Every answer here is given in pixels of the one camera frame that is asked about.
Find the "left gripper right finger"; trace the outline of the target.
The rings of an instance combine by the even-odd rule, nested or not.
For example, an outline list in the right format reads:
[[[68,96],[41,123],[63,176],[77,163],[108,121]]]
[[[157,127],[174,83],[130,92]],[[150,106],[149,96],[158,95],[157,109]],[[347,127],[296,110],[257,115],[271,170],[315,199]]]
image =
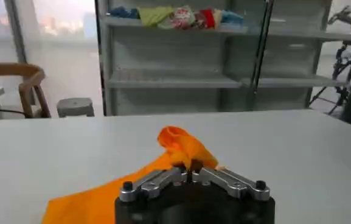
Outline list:
[[[250,196],[257,201],[268,201],[271,197],[271,190],[265,181],[252,181],[228,169],[216,170],[205,167],[201,161],[195,159],[192,160],[190,170],[192,181],[213,183],[221,187],[231,197],[242,199],[245,196]]]

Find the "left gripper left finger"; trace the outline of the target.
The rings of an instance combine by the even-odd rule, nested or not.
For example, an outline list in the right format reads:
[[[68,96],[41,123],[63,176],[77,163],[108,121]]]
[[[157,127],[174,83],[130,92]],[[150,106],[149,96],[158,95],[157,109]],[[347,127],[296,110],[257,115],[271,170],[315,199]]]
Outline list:
[[[191,179],[191,173],[183,165],[169,169],[155,169],[135,181],[126,180],[119,190],[119,201],[134,203],[138,200],[180,201]]]

